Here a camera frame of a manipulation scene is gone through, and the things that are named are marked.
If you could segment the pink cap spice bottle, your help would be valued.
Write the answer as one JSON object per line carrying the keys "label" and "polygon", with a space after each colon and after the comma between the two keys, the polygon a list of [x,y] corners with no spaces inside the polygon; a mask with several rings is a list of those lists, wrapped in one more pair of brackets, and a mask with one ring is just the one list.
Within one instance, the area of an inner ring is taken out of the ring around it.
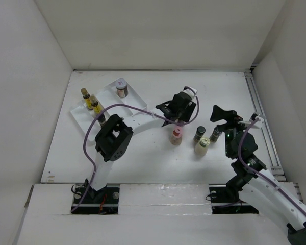
{"label": "pink cap spice bottle", "polygon": [[182,143],[183,129],[180,126],[176,126],[170,136],[170,143],[172,145],[180,145]]}

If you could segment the yellow label bottle gold cap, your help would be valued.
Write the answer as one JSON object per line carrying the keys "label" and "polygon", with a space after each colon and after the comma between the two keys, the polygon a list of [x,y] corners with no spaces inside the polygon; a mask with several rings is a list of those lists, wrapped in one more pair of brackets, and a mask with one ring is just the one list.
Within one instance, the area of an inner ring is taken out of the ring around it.
{"label": "yellow label bottle gold cap", "polygon": [[81,89],[81,94],[83,96],[84,102],[89,110],[92,110],[91,101],[90,101],[90,94],[88,93],[86,88]]}

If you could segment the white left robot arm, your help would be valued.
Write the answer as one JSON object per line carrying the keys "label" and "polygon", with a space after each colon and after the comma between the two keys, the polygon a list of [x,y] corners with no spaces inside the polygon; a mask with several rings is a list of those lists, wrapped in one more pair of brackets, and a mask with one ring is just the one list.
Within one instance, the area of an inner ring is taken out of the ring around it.
{"label": "white left robot arm", "polygon": [[86,197],[95,203],[103,198],[102,188],[107,185],[112,164],[125,154],[133,136],[169,124],[183,126],[193,122],[191,116],[198,106],[198,101],[194,101],[196,99],[197,91],[185,87],[172,100],[157,105],[151,111],[116,104],[115,107],[127,107],[139,113],[126,118],[118,114],[111,115],[96,135],[94,177],[86,190]]}

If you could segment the white lid jar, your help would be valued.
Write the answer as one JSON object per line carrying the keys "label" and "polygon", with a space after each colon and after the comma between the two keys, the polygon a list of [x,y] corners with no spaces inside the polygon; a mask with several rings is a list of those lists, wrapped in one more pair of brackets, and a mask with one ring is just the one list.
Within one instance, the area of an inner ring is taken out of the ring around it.
{"label": "white lid jar", "polygon": [[115,81],[115,87],[120,98],[125,98],[128,96],[128,84],[124,78],[117,79]]}

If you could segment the cream cap sauce bottle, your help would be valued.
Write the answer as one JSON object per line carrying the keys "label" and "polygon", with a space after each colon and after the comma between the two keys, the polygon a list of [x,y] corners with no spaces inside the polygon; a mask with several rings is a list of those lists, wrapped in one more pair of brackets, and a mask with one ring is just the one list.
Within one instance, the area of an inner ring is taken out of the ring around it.
{"label": "cream cap sauce bottle", "polygon": [[195,136],[193,140],[195,142],[194,152],[197,155],[204,156],[208,151],[208,147],[210,145],[210,139],[204,136],[201,138]]}

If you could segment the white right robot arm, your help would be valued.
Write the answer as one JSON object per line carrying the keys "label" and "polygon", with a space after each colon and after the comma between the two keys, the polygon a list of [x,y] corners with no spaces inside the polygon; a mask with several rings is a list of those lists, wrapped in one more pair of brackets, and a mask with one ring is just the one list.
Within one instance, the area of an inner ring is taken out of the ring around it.
{"label": "white right robot arm", "polygon": [[290,244],[306,244],[306,205],[281,186],[266,165],[254,154],[258,149],[251,128],[261,128],[264,119],[254,113],[245,121],[235,110],[223,110],[214,105],[210,121],[217,125],[210,137],[215,143],[225,135],[225,155],[233,159],[235,176],[225,186],[211,187],[212,202],[224,202],[230,207],[245,202],[268,217],[287,235]]}

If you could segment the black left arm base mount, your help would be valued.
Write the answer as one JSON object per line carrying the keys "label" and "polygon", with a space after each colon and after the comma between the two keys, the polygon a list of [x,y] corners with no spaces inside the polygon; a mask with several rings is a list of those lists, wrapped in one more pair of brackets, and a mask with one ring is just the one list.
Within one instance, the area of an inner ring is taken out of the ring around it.
{"label": "black left arm base mount", "polygon": [[87,193],[85,190],[89,184],[85,180],[84,184],[74,184],[71,188],[73,201],[71,214],[79,215],[115,215],[118,214],[120,185],[107,184],[100,190],[94,190],[89,187]]}

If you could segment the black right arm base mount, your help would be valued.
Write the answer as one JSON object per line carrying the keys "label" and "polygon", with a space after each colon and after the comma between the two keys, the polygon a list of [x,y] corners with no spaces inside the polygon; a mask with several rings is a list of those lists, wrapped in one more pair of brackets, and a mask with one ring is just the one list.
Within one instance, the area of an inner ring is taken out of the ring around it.
{"label": "black right arm base mount", "polygon": [[212,214],[259,214],[259,211],[242,201],[226,184],[209,184],[206,201],[211,203]]}

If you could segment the black cap spice jar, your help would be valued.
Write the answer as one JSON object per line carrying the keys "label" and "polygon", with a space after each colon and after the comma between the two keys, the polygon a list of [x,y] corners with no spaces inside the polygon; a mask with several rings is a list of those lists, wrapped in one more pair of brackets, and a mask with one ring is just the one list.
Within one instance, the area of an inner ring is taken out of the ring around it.
{"label": "black cap spice jar", "polygon": [[107,122],[104,114],[100,115],[100,116],[97,118],[97,121],[98,121],[98,123],[99,123],[99,125],[100,125],[101,128],[103,128],[104,125],[105,125],[106,122]]}

